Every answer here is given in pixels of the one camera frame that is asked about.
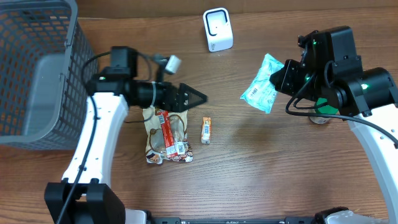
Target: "green led light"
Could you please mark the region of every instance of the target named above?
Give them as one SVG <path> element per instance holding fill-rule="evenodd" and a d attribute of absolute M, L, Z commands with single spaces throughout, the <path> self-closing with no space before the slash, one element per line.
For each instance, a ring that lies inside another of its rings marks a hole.
<path fill-rule="evenodd" d="M 361 87 L 362 87 L 363 90 L 365 90 L 365 89 L 367 89 L 367 88 L 369 87 L 369 85 L 367 85 L 367 84 L 362 84 Z"/>

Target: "blue plastic packet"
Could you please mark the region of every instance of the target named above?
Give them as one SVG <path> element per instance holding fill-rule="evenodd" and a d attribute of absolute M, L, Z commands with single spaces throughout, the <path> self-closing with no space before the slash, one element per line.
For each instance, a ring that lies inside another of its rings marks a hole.
<path fill-rule="evenodd" d="M 284 64 L 270 54 L 266 54 L 257 76 L 242 94 L 241 100 L 245 100 L 251 106 L 269 114 L 277 96 L 275 86 L 269 81 L 269 77 L 283 67 Z"/>

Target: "wood grain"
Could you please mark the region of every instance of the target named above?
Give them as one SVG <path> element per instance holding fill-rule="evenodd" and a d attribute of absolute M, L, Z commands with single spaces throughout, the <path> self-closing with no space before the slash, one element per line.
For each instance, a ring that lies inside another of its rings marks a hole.
<path fill-rule="evenodd" d="M 201 16 L 80 21 L 96 53 L 113 45 L 175 54 L 182 66 L 165 79 L 209 97 L 188 112 L 194 160 L 146 164 L 143 124 L 125 124 L 113 162 L 112 189 L 128 208 L 182 218 L 271 218 L 313 215 L 347 206 L 387 218 L 368 159 L 345 122 L 315 125 L 285 114 L 280 94 L 271 114 L 240 95 L 266 53 L 299 59 L 297 35 L 349 25 L 365 69 L 384 67 L 398 81 L 398 10 L 367 8 L 268 12 L 231 16 L 234 46 L 209 53 Z M 107 65 L 109 58 L 100 61 Z M 145 65 L 140 77 L 146 76 Z M 132 108 L 128 120 L 142 119 Z M 201 119 L 212 117 L 209 146 L 200 143 Z M 0 148 L 0 223 L 50 223 L 43 200 L 47 182 L 60 180 L 73 151 Z"/>
<path fill-rule="evenodd" d="M 229 13 L 297 10 L 396 7 L 395 0 L 76 0 L 80 17 L 137 18 L 160 16 L 199 16 L 206 10 L 225 7 Z"/>

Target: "gray plastic basket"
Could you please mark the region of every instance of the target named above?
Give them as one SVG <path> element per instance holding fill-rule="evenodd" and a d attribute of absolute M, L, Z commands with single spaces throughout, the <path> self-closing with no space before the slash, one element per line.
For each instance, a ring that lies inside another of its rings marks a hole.
<path fill-rule="evenodd" d="M 75 1 L 1 2 L 0 144 L 75 149 L 86 114 L 80 69 L 92 56 Z"/>

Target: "red label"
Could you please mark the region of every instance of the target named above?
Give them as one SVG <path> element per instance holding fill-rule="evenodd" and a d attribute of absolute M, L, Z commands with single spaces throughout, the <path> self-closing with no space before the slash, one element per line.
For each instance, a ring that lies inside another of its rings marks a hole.
<path fill-rule="evenodd" d="M 167 158 L 173 158 L 175 156 L 178 156 L 178 153 L 174 148 L 174 139 L 169 120 L 169 112 L 159 110 L 157 115 L 160 121 L 160 125 L 162 126 L 163 138 L 167 151 Z"/>

